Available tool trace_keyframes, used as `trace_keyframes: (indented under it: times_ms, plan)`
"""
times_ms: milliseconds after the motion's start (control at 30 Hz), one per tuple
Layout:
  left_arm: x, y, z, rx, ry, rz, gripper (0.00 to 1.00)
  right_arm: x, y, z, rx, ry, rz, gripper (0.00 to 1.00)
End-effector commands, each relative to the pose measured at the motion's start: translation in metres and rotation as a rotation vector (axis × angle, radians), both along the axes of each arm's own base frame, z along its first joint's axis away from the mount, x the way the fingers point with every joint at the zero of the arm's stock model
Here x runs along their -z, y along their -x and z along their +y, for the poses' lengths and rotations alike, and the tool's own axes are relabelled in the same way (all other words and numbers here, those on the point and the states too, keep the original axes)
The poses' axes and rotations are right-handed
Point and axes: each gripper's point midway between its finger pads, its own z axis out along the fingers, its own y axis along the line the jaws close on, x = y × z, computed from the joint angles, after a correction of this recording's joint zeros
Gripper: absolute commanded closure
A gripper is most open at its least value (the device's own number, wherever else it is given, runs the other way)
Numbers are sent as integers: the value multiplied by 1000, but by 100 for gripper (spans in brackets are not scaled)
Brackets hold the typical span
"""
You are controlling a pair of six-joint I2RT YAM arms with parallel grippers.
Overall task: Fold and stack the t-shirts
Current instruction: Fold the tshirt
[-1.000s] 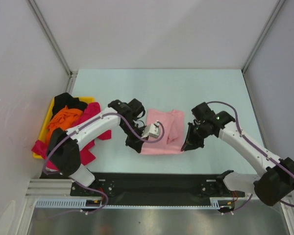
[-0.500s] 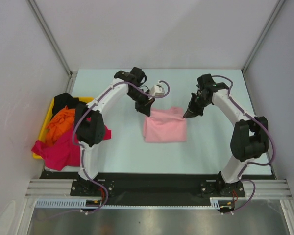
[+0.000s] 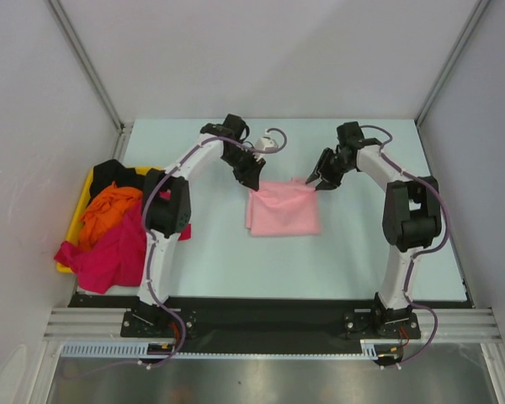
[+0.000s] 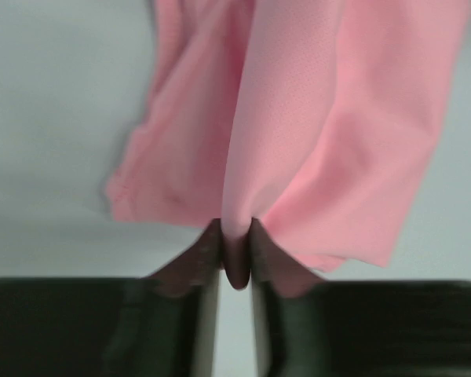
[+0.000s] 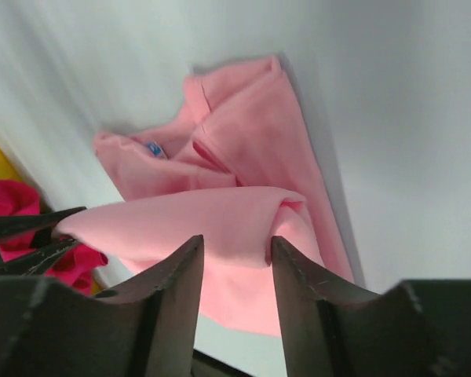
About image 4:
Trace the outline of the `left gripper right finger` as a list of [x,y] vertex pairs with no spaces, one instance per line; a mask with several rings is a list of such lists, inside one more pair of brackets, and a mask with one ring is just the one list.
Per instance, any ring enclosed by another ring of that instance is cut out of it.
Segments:
[[330,281],[253,220],[260,376],[471,376],[471,282]]

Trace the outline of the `pink t shirt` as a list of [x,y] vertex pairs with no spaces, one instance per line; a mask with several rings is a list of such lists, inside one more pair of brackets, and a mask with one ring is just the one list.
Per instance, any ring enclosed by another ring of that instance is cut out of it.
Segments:
[[301,264],[385,265],[440,136],[468,1],[156,1],[117,221],[221,221],[233,287],[258,220]]

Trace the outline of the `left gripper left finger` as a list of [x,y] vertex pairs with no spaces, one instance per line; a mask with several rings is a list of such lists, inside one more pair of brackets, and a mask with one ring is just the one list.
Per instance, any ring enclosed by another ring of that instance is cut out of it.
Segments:
[[0,376],[209,376],[221,225],[141,278],[0,278]]

